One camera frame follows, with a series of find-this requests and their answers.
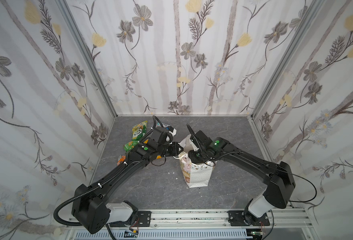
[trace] marble floor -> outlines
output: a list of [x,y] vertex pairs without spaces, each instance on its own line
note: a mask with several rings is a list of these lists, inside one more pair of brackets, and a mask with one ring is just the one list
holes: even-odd
[[[159,117],[160,121],[177,129],[174,141],[181,141],[189,131],[202,130],[214,139],[223,137],[257,157],[263,158],[246,117]],[[144,120],[152,126],[151,116],[117,117],[106,143],[94,180],[101,179],[116,167],[123,145],[131,141],[132,126]],[[218,161],[207,187],[188,188],[179,161],[168,157],[166,164],[149,164],[123,184],[110,202],[128,200],[139,209],[230,209],[244,208],[251,198],[266,186],[248,172],[224,161]]]

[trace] green snack package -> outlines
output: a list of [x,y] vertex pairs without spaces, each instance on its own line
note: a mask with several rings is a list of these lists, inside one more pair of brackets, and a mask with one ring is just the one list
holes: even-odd
[[126,152],[128,152],[131,149],[133,149],[135,147],[135,145],[137,145],[138,143],[139,143],[139,141],[131,141],[131,142],[128,142],[125,145],[123,145],[123,148],[125,149]]
[[146,134],[147,121],[143,121],[132,127],[132,140],[140,140]]

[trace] black mounting plate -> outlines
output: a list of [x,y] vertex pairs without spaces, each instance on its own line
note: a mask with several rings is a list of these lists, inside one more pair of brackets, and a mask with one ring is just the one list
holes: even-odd
[[[242,212],[243,211],[228,211],[228,222],[232,227],[250,226],[243,221]],[[267,214],[263,214],[263,216],[258,219],[263,223],[264,226],[270,226],[270,221],[267,218]],[[261,226],[261,223],[256,223],[253,226]]]
[[[138,211],[138,225],[135,223],[133,228],[149,227],[151,221],[151,211]],[[110,227],[127,227],[124,223],[110,223]]]

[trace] robotic arm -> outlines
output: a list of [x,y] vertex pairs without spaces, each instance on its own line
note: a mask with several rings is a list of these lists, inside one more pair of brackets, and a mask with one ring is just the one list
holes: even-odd
[[[270,209],[286,207],[295,188],[288,164],[267,162],[237,148],[221,137],[211,140],[202,131],[194,133],[189,125],[187,127],[192,134],[190,141],[195,149],[189,151],[189,158],[193,163],[223,159],[248,171],[267,185],[265,192],[247,204],[241,216],[244,223],[254,225]],[[64,225],[83,225],[91,234],[98,232],[107,223],[120,222],[132,225],[137,219],[138,209],[127,201],[121,204],[108,204],[110,196],[128,178],[158,156],[178,156],[184,150],[178,142],[172,141],[176,131],[171,133],[164,127],[153,127],[152,131],[147,143],[141,141],[126,153],[126,160],[123,163],[102,179],[88,187],[80,185],[75,191],[75,196],[60,204],[54,211],[54,219]],[[59,210],[71,202],[73,202],[71,213],[79,223],[65,221],[58,215]]]

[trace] floral wallpaper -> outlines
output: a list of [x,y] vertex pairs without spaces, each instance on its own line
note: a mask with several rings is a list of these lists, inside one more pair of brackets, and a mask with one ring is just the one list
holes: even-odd
[[244,115],[311,1],[67,3],[118,114]]
[[0,239],[63,237],[113,122],[94,84],[55,2],[0,0]]
[[[324,2],[260,113],[274,161],[318,190],[304,207],[319,237],[353,238],[353,0]],[[297,181],[293,200],[314,196]]]

